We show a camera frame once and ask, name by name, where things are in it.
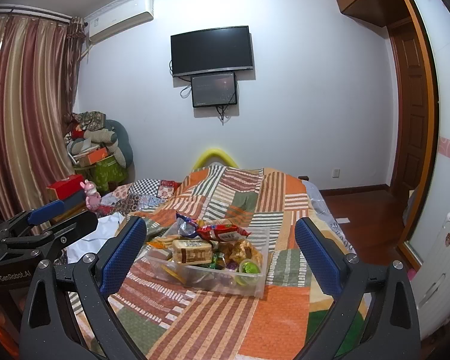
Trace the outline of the white stickered suitcase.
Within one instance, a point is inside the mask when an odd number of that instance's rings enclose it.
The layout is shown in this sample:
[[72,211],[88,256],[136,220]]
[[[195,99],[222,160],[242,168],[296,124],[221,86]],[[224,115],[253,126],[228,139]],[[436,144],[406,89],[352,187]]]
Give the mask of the white stickered suitcase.
[[450,321],[450,213],[411,287],[423,340]]

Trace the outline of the red cartoon snack bag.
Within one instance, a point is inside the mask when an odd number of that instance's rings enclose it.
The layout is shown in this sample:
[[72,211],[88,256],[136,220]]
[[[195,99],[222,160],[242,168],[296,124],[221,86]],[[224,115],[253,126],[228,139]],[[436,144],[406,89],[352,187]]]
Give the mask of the red cartoon snack bag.
[[203,240],[216,242],[234,242],[251,235],[247,230],[229,223],[200,227],[196,233]]

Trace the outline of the wooden door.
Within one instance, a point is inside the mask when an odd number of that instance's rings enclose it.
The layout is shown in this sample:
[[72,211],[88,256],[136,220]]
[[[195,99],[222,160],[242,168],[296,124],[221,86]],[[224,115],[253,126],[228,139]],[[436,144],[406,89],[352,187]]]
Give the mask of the wooden door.
[[433,122],[432,65],[427,44],[416,22],[407,17],[388,27],[397,75],[397,149],[391,193],[404,211],[403,225],[414,222],[419,186],[429,170],[429,124]]

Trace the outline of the yellow curved pillow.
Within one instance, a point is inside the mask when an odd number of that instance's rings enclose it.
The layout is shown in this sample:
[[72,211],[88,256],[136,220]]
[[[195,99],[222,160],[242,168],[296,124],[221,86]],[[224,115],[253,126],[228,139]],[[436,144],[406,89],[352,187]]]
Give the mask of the yellow curved pillow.
[[205,150],[195,161],[193,171],[206,167],[208,164],[212,163],[219,163],[226,167],[238,168],[236,161],[224,150],[219,148],[209,148]]

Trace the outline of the striped red curtain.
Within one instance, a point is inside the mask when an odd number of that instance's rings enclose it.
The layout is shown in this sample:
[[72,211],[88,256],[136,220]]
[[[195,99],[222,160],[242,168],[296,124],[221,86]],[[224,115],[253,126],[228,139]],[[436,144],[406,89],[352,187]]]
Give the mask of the striped red curtain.
[[83,21],[0,15],[0,214],[48,201],[73,174],[65,148],[78,86]]

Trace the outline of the large wall television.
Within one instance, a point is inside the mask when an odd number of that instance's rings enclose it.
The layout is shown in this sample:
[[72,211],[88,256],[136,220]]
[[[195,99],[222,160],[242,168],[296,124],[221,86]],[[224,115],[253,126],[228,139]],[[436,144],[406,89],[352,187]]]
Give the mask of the large wall television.
[[209,28],[172,35],[170,52],[173,77],[254,69],[248,26]]

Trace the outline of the clear plastic storage bin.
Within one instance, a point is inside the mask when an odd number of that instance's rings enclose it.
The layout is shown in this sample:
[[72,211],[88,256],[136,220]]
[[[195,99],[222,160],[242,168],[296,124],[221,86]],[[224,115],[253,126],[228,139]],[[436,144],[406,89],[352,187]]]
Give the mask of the clear plastic storage bin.
[[260,266],[262,274],[255,285],[239,285],[236,282],[236,278],[240,275],[240,264],[236,264],[234,262],[226,264],[224,253],[219,250],[215,250],[212,263],[203,265],[182,265],[173,262],[171,258],[166,260],[159,255],[160,252],[158,249],[149,247],[147,249],[147,253],[145,254],[145,261],[151,266],[153,276],[161,281],[182,285],[161,269],[161,264],[171,266],[181,265],[186,266],[188,269],[190,285],[184,286],[185,288],[241,295],[243,297],[261,298],[263,297],[266,283],[270,235],[272,234],[272,231],[265,227],[248,228],[247,231],[250,232],[251,235],[246,239],[263,255],[262,265]]

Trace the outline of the red gift box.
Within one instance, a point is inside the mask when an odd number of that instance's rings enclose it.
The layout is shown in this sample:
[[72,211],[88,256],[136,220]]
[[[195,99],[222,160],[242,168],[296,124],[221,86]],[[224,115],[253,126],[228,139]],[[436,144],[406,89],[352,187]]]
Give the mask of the red gift box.
[[84,178],[80,174],[69,175],[65,179],[55,181],[46,188],[47,198],[50,202],[65,200],[82,190]]

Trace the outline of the orange fried snack bag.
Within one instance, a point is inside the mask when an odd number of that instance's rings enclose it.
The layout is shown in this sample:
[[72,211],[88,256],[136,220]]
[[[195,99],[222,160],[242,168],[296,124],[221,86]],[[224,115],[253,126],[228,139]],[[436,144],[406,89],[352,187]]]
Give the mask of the orange fried snack bag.
[[227,264],[240,264],[246,259],[253,261],[259,266],[263,263],[262,253],[246,239],[225,243],[223,245],[223,253]]

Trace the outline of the rice cracker orange packet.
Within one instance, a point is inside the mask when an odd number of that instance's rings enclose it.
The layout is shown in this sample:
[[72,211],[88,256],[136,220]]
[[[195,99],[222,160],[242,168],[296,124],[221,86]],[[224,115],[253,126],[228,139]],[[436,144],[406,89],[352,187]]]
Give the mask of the rice cracker orange packet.
[[172,234],[168,236],[162,236],[162,237],[155,237],[151,241],[147,242],[147,245],[158,249],[158,250],[167,250],[172,247],[172,244],[174,241],[178,240],[180,238],[180,235],[178,234]]

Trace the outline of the brown toast-shaped snack pack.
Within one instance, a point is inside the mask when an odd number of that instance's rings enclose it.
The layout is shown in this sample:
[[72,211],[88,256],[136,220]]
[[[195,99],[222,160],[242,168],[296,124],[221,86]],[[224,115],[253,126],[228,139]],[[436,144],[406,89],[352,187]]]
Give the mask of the brown toast-shaped snack pack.
[[212,263],[214,255],[212,244],[203,240],[174,240],[171,250],[173,262],[182,265],[209,264]]

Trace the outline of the pile of clothes and boxes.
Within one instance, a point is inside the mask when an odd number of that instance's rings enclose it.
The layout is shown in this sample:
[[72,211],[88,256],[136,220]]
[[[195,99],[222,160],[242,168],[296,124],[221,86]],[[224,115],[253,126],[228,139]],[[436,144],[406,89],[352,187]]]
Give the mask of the pile of clothes and boxes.
[[128,132],[104,113],[74,113],[65,146],[74,171],[93,182],[100,193],[114,191],[128,178],[128,168],[133,164]]

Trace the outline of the pink plush toy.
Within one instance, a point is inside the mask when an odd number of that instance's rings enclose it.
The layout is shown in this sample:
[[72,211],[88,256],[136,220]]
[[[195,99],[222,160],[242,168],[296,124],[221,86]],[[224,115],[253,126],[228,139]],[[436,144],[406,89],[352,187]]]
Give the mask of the pink plush toy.
[[97,191],[97,186],[89,180],[81,181],[79,185],[85,193],[86,208],[89,211],[96,211],[101,204],[101,195]]

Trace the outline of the small wall monitor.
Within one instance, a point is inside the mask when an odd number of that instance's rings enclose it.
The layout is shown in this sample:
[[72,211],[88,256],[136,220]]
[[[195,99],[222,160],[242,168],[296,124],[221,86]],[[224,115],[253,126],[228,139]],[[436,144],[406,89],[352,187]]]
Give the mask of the small wall monitor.
[[191,89],[194,108],[237,104],[236,75],[234,72],[192,76]]

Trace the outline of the green jelly cup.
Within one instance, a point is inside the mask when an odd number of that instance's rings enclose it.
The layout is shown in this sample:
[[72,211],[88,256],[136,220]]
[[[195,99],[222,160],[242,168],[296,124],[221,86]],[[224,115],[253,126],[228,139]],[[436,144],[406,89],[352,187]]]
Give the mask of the green jelly cup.
[[236,282],[242,286],[255,285],[262,274],[260,266],[251,259],[245,259],[239,266],[240,275],[237,276]]

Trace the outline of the blue red snack packet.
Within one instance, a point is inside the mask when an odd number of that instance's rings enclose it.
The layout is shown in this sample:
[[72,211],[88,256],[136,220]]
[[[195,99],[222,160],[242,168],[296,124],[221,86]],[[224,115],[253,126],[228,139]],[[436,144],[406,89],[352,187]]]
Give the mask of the blue red snack packet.
[[198,224],[194,219],[191,219],[185,215],[176,214],[176,222],[178,227],[178,234],[185,238],[196,238],[198,237]]

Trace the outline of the patchwork striped bed blanket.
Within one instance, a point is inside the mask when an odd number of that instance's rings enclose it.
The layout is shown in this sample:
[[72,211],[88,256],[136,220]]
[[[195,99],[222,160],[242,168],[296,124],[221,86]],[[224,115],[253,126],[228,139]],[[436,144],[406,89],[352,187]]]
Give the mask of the patchwork striped bed blanket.
[[297,221],[353,251],[310,182],[211,165],[104,194],[97,229],[65,250],[68,262],[132,216],[145,221],[146,242],[109,303],[146,359],[294,358],[333,302],[297,246]]

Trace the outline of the white plastic sheet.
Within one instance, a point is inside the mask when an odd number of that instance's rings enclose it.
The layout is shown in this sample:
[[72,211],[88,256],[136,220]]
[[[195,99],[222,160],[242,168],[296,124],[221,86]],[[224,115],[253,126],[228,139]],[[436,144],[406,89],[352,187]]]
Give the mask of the white plastic sheet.
[[98,219],[97,228],[65,248],[67,262],[76,263],[87,253],[97,253],[108,239],[115,236],[125,217],[114,213]]

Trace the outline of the white air conditioner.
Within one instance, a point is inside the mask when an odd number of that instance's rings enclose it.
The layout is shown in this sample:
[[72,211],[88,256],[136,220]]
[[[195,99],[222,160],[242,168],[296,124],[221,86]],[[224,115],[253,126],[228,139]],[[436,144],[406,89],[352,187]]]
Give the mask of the white air conditioner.
[[88,45],[153,20],[153,0],[128,0],[110,9],[92,14],[88,23]]

